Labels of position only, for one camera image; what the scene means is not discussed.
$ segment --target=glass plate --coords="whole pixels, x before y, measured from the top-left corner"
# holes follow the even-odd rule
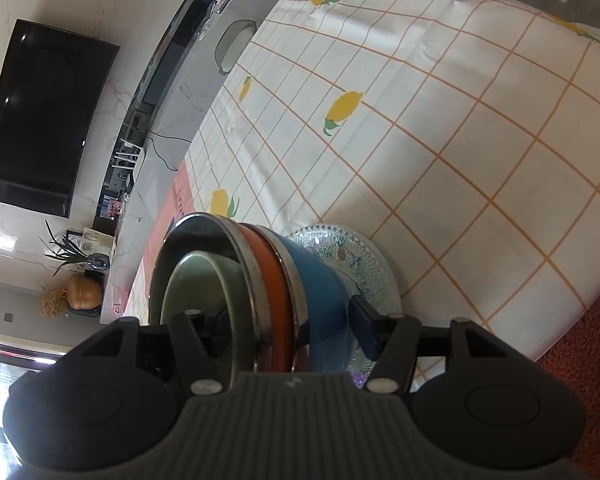
[[[402,311],[400,291],[389,264],[363,235],[337,225],[318,224],[295,231],[288,238],[336,269],[351,295],[362,294],[381,315]],[[374,364],[356,344],[347,371],[357,387],[363,386]]]

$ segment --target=red rug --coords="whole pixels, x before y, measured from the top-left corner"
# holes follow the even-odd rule
[[[600,296],[538,364],[578,394],[587,410],[574,462],[600,479]]]

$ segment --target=dried flower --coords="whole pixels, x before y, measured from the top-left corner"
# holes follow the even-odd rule
[[[52,289],[42,287],[38,303],[42,306],[40,309],[42,317],[46,318],[59,317],[69,308],[69,303],[66,300],[66,291],[62,290],[62,288]]]

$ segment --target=television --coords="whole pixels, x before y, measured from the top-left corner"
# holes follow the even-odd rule
[[[91,118],[118,49],[16,21],[0,74],[0,202],[69,216]]]

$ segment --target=orange bowl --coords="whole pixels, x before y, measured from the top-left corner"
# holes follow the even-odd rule
[[[294,359],[294,320],[285,271],[273,248],[256,230],[238,224],[256,257],[264,279],[271,314],[271,372],[290,372]]]

